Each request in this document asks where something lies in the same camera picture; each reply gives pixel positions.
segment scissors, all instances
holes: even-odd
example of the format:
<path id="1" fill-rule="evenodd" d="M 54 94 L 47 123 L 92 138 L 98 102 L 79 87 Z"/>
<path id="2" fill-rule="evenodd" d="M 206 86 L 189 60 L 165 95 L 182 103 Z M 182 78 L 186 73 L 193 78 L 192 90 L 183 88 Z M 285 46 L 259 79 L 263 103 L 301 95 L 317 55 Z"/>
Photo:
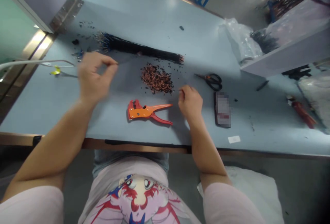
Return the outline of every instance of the scissors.
<path id="1" fill-rule="evenodd" d="M 205 80 L 206 83 L 210 86 L 210 88 L 212 88 L 214 91 L 217 92 L 222 89 L 222 85 L 221 85 L 222 79 L 217 74 L 209 74 L 206 76 L 198 75 L 198 74 L 195 75 Z"/>

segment light blue table surface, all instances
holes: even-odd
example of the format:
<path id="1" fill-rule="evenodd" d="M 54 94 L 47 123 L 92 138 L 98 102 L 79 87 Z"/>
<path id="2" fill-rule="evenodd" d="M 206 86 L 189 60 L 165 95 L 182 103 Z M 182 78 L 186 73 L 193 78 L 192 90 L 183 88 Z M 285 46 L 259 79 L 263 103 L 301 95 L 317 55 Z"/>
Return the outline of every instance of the light blue table surface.
<path id="1" fill-rule="evenodd" d="M 219 28 L 221 18 L 182 0 L 84 0 L 85 3 L 59 35 L 45 59 L 72 59 L 80 47 L 97 49 L 93 38 L 98 30 L 153 48 L 185 56 L 182 68 L 168 61 L 112 51 L 119 62 L 109 97 L 100 103 L 90 120 L 86 137 L 150 143 L 160 146 L 190 145 L 189 129 L 177 105 L 178 89 L 194 86 L 203 97 L 202 114 L 217 148 L 254 150 L 273 153 L 330 155 L 330 136 L 319 129 L 309 129 L 286 102 L 286 95 L 303 97 L 295 81 L 282 75 L 269 78 L 264 89 L 255 89 L 264 78 L 240 71 L 227 33 Z M 78 38 L 80 45 L 72 40 Z M 162 65 L 172 73 L 172 95 L 152 95 L 140 80 L 141 68 L 147 63 Z M 39 66 L 9 114 L 0 126 L 1 132 L 46 134 L 79 96 L 76 78 L 50 75 L 51 68 Z M 77 74 L 77 68 L 63 68 Z M 223 80 L 223 92 L 229 95 L 231 128 L 215 125 L 213 91 L 194 73 L 217 73 Z M 173 103 L 156 114 L 174 123 L 168 127 L 151 120 L 128 121 L 130 100 L 142 105 Z M 241 142 L 229 143 L 228 137 L 240 136 Z"/>

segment anime print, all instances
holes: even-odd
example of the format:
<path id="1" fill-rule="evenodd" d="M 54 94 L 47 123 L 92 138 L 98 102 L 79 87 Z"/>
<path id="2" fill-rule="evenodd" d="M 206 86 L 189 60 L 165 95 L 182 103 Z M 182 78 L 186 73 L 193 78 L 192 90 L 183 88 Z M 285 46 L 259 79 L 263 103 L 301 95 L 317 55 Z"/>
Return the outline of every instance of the anime print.
<path id="1" fill-rule="evenodd" d="M 119 180 L 118 186 L 102 198 L 93 210 L 90 223 L 180 224 L 189 218 L 180 198 L 152 178 L 132 174 Z"/>

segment black wire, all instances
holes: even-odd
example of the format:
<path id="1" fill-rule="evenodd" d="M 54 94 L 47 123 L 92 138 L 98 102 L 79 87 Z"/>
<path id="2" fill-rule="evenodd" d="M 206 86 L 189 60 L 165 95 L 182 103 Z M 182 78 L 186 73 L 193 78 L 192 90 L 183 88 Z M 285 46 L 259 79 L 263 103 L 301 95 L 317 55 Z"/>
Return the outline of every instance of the black wire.
<path id="1" fill-rule="evenodd" d="M 144 56 L 156 57 L 163 60 L 172 61 L 174 63 L 182 63 L 184 57 L 180 54 L 161 51 L 148 46 L 140 45 L 134 42 L 124 40 L 106 32 L 101 32 L 98 36 L 98 42 L 101 50 L 108 52 L 117 50 L 120 52 L 139 54 Z"/>

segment person's right hand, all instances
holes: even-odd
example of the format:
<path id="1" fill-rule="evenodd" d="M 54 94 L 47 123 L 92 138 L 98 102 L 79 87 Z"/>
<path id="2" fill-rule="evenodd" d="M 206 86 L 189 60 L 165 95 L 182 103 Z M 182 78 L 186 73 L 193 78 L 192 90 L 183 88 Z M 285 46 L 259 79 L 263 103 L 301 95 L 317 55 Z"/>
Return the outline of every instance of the person's right hand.
<path id="1" fill-rule="evenodd" d="M 179 108 L 188 123 L 203 120 L 202 106 L 203 99 L 195 88 L 188 85 L 180 88 Z"/>
<path id="2" fill-rule="evenodd" d="M 103 75 L 99 75 L 97 70 L 102 64 L 105 64 L 107 69 Z M 80 99 L 94 106 L 106 97 L 117 69 L 118 63 L 111 57 L 98 52 L 86 52 L 78 71 Z"/>

